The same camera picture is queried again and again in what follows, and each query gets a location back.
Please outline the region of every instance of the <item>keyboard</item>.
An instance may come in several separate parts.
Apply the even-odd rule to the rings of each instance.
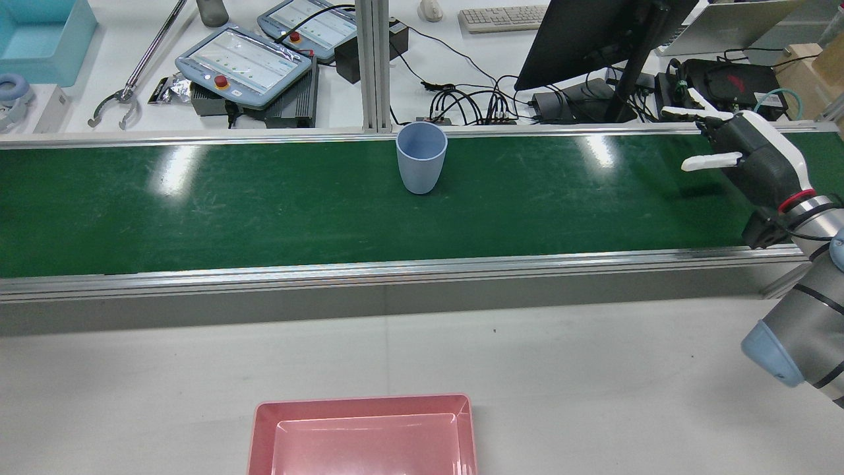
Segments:
[[[538,30],[548,5],[460,10],[460,25],[469,33]]]

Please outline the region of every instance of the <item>white table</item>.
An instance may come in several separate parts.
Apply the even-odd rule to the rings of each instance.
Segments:
[[[482,475],[838,475],[844,412],[739,350],[775,303],[0,339],[0,472],[242,474],[261,401],[464,392]]]
[[[535,0],[528,3],[542,3]],[[119,133],[124,134],[117,122],[125,113],[124,106],[110,104],[102,123],[91,129],[87,121],[97,104],[115,90],[122,89],[129,74],[143,55],[155,33],[172,10],[173,0],[149,0],[140,8],[138,3],[127,0],[89,0],[99,22],[89,52],[74,86],[66,89],[72,100],[71,109],[60,131],[63,133]],[[227,2],[230,20],[249,30],[259,31],[256,18],[277,4],[276,0],[250,2]],[[497,4],[524,4],[513,0],[501,0]],[[503,74],[519,74],[528,54],[535,31],[517,31],[498,34],[470,35],[461,30],[457,12],[463,8],[488,6],[485,0],[462,0],[442,2],[446,17],[439,23],[422,20],[417,12],[416,0],[393,0],[391,15],[424,33],[441,38],[458,51],[472,57],[484,70],[495,77]],[[175,73],[173,61],[178,55],[201,41],[210,33],[198,16],[195,2],[188,2],[176,20],[169,35],[156,53],[154,60],[143,73],[137,89],[142,101],[142,117],[130,128],[132,133],[211,130],[224,134],[225,117],[198,117],[189,105],[146,105],[144,102],[153,93],[161,78]],[[435,83],[470,83],[491,85],[465,59],[448,51],[442,45],[410,32],[409,51],[405,58],[411,67],[423,78]],[[652,55],[646,70],[664,70],[667,60]],[[347,128],[360,130],[363,113],[360,98],[360,83],[349,84],[333,68],[320,67],[319,93],[317,97],[318,128]],[[592,77],[603,77],[603,71]],[[404,66],[400,59],[391,64],[391,100],[399,120],[414,120],[426,116],[434,93],[425,91]],[[583,78],[571,79],[561,86],[581,83]],[[512,94],[513,79],[501,82],[504,90]],[[531,91],[522,92],[518,98],[526,101]],[[519,106],[519,113],[532,116],[533,110]],[[264,128],[263,124],[241,117],[238,128]]]

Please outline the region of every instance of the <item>reacher grabber tool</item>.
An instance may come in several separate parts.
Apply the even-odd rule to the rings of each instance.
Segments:
[[[129,80],[126,81],[126,86],[124,86],[122,90],[119,90],[111,96],[108,96],[103,99],[103,101],[97,106],[97,108],[94,109],[94,116],[88,119],[89,127],[94,128],[100,124],[100,120],[102,119],[103,107],[106,105],[106,103],[108,103],[109,101],[117,101],[120,104],[129,105],[129,112],[127,112],[126,115],[123,116],[123,119],[118,123],[121,130],[126,130],[129,120],[141,107],[138,103],[138,99],[135,97],[135,87],[138,86],[138,79],[141,77],[141,73],[147,67],[147,64],[149,64],[149,60],[151,60],[153,55],[155,54],[155,50],[158,49],[165,36],[167,36],[167,31],[169,31],[170,27],[173,26],[173,23],[176,22],[176,18],[179,16],[181,9],[184,8],[185,3],[187,3],[187,0],[178,0],[178,2],[176,2],[176,6],[173,8],[173,11],[170,12],[170,16],[161,26],[161,30],[159,30],[158,35],[156,35],[153,39],[153,42],[150,43],[146,53],[144,53],[143,57],[141,57],[141,61],[138,63],[138,66],[135,67],[135,70],[132,71],[132,75],[129,76]]]

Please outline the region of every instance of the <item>green conveyor belt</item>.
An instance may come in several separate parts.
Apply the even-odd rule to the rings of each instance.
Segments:
[[[789,134],[821,193],[837,134]],[[0,277],[741,245],[750,205],[697,135],[451,139],[408,193],[394,143],[0,151]]]

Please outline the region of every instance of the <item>monitor stand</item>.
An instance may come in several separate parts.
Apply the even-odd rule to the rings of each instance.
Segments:
[[[627,101],[636,92],[645,61],[651,53],[652,45],[658,44],[659,35],[668,19],[670,7],[659,0],[653,0],[648,9],[644,25],[647,27],[637,41],[630,45],[630,59],[619,78],[615,90],[601,79],[593,79],[585,85],[576,85],[561,92],[547,92],[533,95],[534,108],[545,123],[625,123],[636,118],[636,113]],[[600,52],[591,53],[595,62],[600,64]],[[551,110],[556,107],[557,114]]]

